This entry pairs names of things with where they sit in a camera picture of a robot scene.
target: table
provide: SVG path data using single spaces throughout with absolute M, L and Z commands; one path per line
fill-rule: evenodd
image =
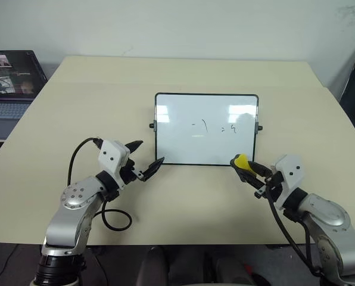
M 355 227 L 355 129 L 306 63 L 67 57 L 0 150 L 0 242 L 42 243 L 83 139 L 142 139 L 131 158 L 145 169 L 157 92 L 257 94 L 256 161 L 300 154 L 302 188 L 340 203 Z M 81 149 L 72 181 L 99 172 L 97 155 L 93 144 Z M 253 193 L 230 167 L 162 166 L 108 204 L 129 212 L 132 227 L 111 232 L 96 218 L 89 244 L 286 243 Z M 302 243 L 301 227 L 284 221 Z

